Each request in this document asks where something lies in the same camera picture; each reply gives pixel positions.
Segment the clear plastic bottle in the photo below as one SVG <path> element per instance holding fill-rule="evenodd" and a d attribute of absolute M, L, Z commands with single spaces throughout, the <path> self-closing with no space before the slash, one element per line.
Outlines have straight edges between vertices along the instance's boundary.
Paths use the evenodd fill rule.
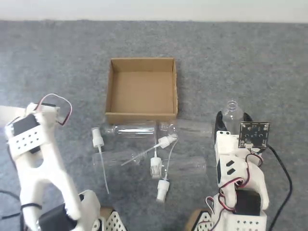
<path fill-rule="evenodd" d="M 163 160 L 162 177 L 167 171 L 168 160 Z M 176 179 L 194 175 L 206 174 L 206 162 L 203 156 L 171 158 L 167 172 L 168 179 Z"/>
<path fill-rule="evenodd" d="M 227 130 L 232 135 L 238 135 L 240 133 L 240 124 L 243 121 L 243 115 L 243 110 L 235 100 L 227 102 L 222 111 L 222 120 L 227 127 Z"/>
<path fill-rule="evenodd" d="M 118 125 L 106 123 L 103 125 L 102 134 L 121 138 L 147 138 L 156 135 L 156 122 L 144 121 Z"/>
<path fill-rule="evenodd" d="M 159 127 L 161 131 L 167 131 L 169 135 L 177 133 L 179 137 L 209 138 L 212 135 L 212 125 L 207 122 L 177 119 L 173 122 L 161 122 Z"/>

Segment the cable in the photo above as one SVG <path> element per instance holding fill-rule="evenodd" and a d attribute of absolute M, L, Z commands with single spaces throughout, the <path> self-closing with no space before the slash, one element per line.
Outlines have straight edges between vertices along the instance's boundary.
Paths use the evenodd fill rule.
<path fill-rule="evenodd" d="M 276 215 L 275 215 L 273 221 L 271 222 L 271 224 L 270 224 L 270 226 L 269 226 L 269 231 L 272 231 L 273 228 L 274 228 L 274 225 L 275 225 L 275 223 L 276 223 L 276 221 L 277 221 L 277 219 L 278 219 L 278 217 L 279 217 L 279 215 L 280 215 L 280 213 L 282 212 L 282 210 L 283 210 L 285 204 L 289 201 L 289 199 L 290 199 L 290 197 L 291 197 L 291 195 L 292 195 L 293 183 L 292 183 L 292 179 L 291 179 L 291 177 L 290 177 L 290 175 L 289 175 L 289 173 L 288 173 L 288 170 L 287 170 L 286 167 L 284 166 L 282 160 L 280 159 L 280 157 L 279 157 L 278 154 L 276 153 L 275 149 L 273 149 L 269 144 L 268 144 L 268 147 L 269 147 L 269 149 L 273 152 L 273 154 L 275 155 L 275 157 L 276 157 L 276 159 L 278 160 L 278 162 L 279 162 L 281 168 L 283 169 L 285 175 L 287 176 L 288 181 L 289 181 L 289 187 L 290 187 L 289 193 L 287 194 L 287 197 L 285 198 L 285 200 L 283 201 L 282 205 L 281 205 L 280 208 L 278 209 L 278 211 L 277 211 L 277 213 L 276 213 Z"/>
<path fill-rule="evenodd" d="M 168 171 L 169 171 L 169 163 L 170 163 L 171 154 L 172 154 L 172 151 L 173 151 L 175 145 L 177 144 L 177 142 L 178 142 L 178 140 L 176 140 L 176 141 L 173 143 L 173 145 L 172 145 L 172 147 L 171 147 L 171 149 L 170 149 L 170 152 L 169 152 L 168 162 L 167 162 L 167 168 L 166 168 L 166 173 L 165 173 L 165 180 L 167 180 L 167 175 L 168 175 Z"/>
<path fill-rule="evenodd" d="M 62 96 L 59 96 L 59 95 L 57 95 L 57 94 L 54 94 L 54 93 L 49 93 L 49 94 L 45 95 L 45 96 L 38 102 L 37 106 L 34 108 L 34 111 L 35 111 L 35 110 L 39 110 L 40 107 L 41 107 L 41 105 L 42 105 L 42 103 L 43 103 L 43 101 L 44 101 L 48 96 L 51 96 L 51 95 L 56 96 L 56 97 L 58 97 L 59 99 L 62 99 L 62 100 L 64 100 L 64 101 L 66 101 L 66 102 L 69 104 L 69 106 L 70 106 L 70 110 L 69 110 L 67 116 L 65 117 L 64 121 L 63 121 L 63 122 L 59 122 L 59 121 L 58 121 L 58 123 L 59 123 L 61 126 L 64 126 L 64 125 L 67 123 L 69 117 L 71 116 L 71 114 L 72 114 L 72 112 L 73 112 L 73 106 L 72 106 L 72 104 L 70 103 L 70 101 L 68 101 L 66 98 L 64 98 L 64 97 L 62 97 Z"/>
<path fill-rule="evenodd" d="M 224 210 L 224 208 L 223 208 L 223 209 L 221 209 L 221 211 L 220 211 L 220 213 L 219 213 L 219 217 L 218 217 L 218 219 L 217 219 L 217 221 L 216 221 L 215 225 L 213 226 L 213 228 L 211 228 L 211 229 L 210 229 L 210 231 L 213 231 L 213 230 L 214 230 L 214 228 L 216 228 L 216 226 L 218 225 L 218 223 L 219 223 L 219 221 L 220 221 L 221 214 L 222 214 L 222 211 L 223 211 L 223 210 Z"/>
<path fill-rule="evenodd" d="M 102 154 L 102 147 L 101 146 L 98 146 L 98 151 L 100 153 L 101 162 L 102 162 L 102 166 L 103 166 L 103 174 L 104 174 L 106 190 L 107 190 L 107 193 L 109 194 L 110 192 L 109 192 L 109 188 L 108 188 L 108 184 L 107 184 L 107 177 L 106 177 L 106 171 L 105 171 L 105 165 L 104 165 L 103 154 Z"/>
<path fill-rule="evenodd" d="M 14 193 L 12 193 L 10 191 L 0 189 L 0 193 L 7 194 L 7 195 L 13 197 L 14 199 L 16 199 L 17 201 L 20 201 L 19 200 L 19 196 L 17 196 L 16 194 L 14 194 Z"/>
<path fill-rule="evenodd" d="M 205 199 L 204 199 L 204 202 L 206 203 L 206 205 L 209 207 L 209 209 L 211 210 L 211 212 L 212 212 L 212 214 L 211 215 L 213 215 L 214 214 L 214 209 L 213 209 L 213 207 L 212 206 L 210 206 L 209 204 L 208 204 L 208 200 L 210 200 L 210 201 L 212 201 L 212 203 L 213 203 L 213 207 L 214 207 L 214 198 L 213 197 L 211 197 L 211 196 L 207 196 Z"/>
<path fill-rule="evenodd" d="M 250 151 L 251 155 L 254 155 L 255 157 L 257 157 L 260 160 L 261 163 L 258 165 L 258 167 L 261 167 L 262 164 L 263 164 L 263 158 L 258 153 L 256 153 L 255 151 L 251 150 L 251 148 L 248 148 L 248 150 Z"/>
<path fill-rule="evenodd" d="M 12 193 L 12 192 L 10 192 L 10 191 L 0 189 L 0 193 L 7 194 L 7 195 L 11 196 L 12 198 L 14 198 L 14 199 L 20 201 L 19 196 L 17 196 L 16 194 L 14 194 L 14 193 Z M 2 217 L 2 220 L 3 220 L 3 219 L 8 219 L 8 218 L 13 218 L 13 217 L 15 217 L 15 216 L 12 216 L 12 215 L 4 216 L 4 217 Z M 22 212 L 20 212 L 19 215 L 20 215 L 20 218 L 19 218 L 20 231 L 24 231 L 24 226 L 25 226 L 25 223 L 24 223 L 24 216 L 23 216 L 23 213 L 22 213 Z"/>
<path fill-rule="evenodd" d="M 11 214 L 11 215 L 6 215 L 6 216 L 3 216 L 0 218 L 0 220 L 5 220 L 5 219 L 9 219 L 9 218 L 14 218 L 14 217 L 17 217 L 19 216 L 20 213 L 14 213 L 14 214 Z"/>

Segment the perforated white plate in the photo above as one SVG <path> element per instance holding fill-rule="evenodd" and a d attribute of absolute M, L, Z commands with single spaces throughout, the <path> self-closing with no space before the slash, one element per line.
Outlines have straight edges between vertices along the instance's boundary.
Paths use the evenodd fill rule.
<path fill-rule="evenodd" d="M 112 212 L 108 218 L 106 222 L 106 231 L 126 231 L 117 212 Z"/>
<path fill-rule="evenodd" d="M 13 157 L 25 153 L 47 141 L 47 134 L 42 125 L 36 126 L 9 139 L 11 155 Z"/>
<path fill-rule="evenodd" d="M 203 212 L 198 220 L 198 225 L 196 225 L 194 231 L 209 231 L 213 227 L 213 222 L 211 222 L 211 216 L 208 212 Z"/>

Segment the white robotic arm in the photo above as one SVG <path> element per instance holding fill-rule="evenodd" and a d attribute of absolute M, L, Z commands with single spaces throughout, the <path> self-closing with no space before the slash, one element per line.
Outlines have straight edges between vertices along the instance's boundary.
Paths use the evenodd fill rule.
<path fill-rule="evenodd" d="M 59 108 L 31 103 L 24 117 L 9 123 L 6 136 L 21 185 L 20 201 L 26 225 L 33 231 L 54 230 L 51 224 L 61 222 L 60 230 L 89 231 L 100 218 L 100 203 L 92 191 L 78 195 L 67 174 L 54 139 Z M 43 162 L 35 166 L 38 158 Z M 51 183 L 62 193 L 64 204 L 53 214 L 42 215 L 44 185 Z"/>
<path fill-rule="evenodd" d="M 215 123 L 215 153 L 218 193 L 205 201 L 213 206 L 203 212 L 195 231 L 265 231 L 269 206 L 261 149 L 267 144 L 269 123 L 252 122 L 244 114 L 239 135 L 233 135 L 217 114 Z"/>
<path fill-rule="evenodd" d="M 215 152 L 219 193 L 213 197 L 213 230 L 265 231 L 267 216 L 263 210 L 269 205 L 269 196 L 264 174 L 258 167 L 262 159 L 251 154 L 258 149 L 239 149 L 238 138 L 228 131 L 217 132 Z"/>

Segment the cardboard box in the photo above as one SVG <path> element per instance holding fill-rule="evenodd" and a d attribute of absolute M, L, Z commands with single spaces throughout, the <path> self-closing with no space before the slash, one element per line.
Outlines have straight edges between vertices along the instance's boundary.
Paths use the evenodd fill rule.
<path fill-rule="evenodd" d="M 177 114 L 174 58 L 111 59 L 105 109 L 109 123 L 169 121 Z"/>

